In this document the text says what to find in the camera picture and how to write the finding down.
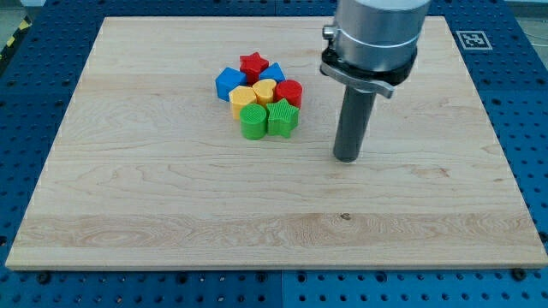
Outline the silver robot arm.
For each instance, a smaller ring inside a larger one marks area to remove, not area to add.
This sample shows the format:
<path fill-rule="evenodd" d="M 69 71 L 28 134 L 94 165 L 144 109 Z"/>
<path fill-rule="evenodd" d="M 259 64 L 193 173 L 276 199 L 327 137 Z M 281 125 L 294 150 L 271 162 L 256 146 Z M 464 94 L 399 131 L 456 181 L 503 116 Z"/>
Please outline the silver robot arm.
<path fill-rule="evenodd" d="M 430 0 L 340 0 L 322 30 L 320 72 L 358 92 L 390 98 L 410 74 Z"/>

